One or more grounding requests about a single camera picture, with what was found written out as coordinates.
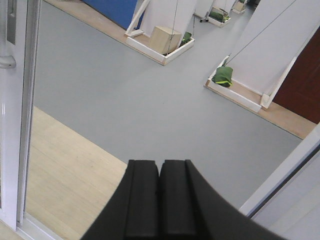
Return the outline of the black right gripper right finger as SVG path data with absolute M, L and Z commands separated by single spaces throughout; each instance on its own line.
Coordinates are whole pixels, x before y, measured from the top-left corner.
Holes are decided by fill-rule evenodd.
M 191 160 L 165 160 L 160 189 L 160 232 L 164 240 L 282 239 L 227 202 Z

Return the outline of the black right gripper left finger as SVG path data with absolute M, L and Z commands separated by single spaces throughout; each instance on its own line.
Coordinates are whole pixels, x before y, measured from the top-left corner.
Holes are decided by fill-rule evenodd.
M 82 239 L 159 239 L 158 180 L 153 160 L 130 160 L 117 189 Z

